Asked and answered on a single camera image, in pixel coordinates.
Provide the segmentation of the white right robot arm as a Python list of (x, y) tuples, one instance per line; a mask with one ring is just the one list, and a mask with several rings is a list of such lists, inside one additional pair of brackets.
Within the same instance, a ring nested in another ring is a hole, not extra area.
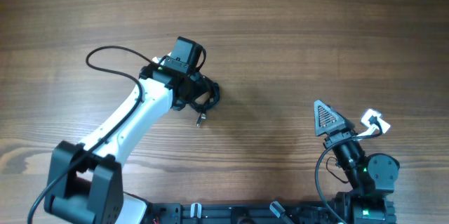
[[(360, 145), (362, 140), (385, 134), (390, 124), (372, 108), (363, 114), (361, 123), (367, 130), (357, 133), (355, 125), (333, 107), (321, 100), (314, 102), (315, 134), (326, 136), (314, 172), (317, 192), (335, 223), (396, 223), (394, 203), (387, 195), (394, 192), (400, 164), (387, 154), (367, 155)], [(337, 193), (332, 202), (325, 199), (319, 185), (319, 168), (329, 152), (351, 185), (351, 191)]]

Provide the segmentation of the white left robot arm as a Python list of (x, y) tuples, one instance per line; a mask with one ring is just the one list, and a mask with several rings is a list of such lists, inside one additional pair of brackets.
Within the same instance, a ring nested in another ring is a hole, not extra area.
[(198, 122), (220, 99), (217, 83), (202, 75), (205, 48), (178, 37), (173, 50), (149, 60), (132, 93), (77, 144), (62, 141), (52, 152), (46, 188), (36, 199), (45, 212), (70, 223), (160, 223), (179, 221), (179, 207), (153, 205), (123, 190), (122, 169), (152, 125), (170, 110), (190, 106)]

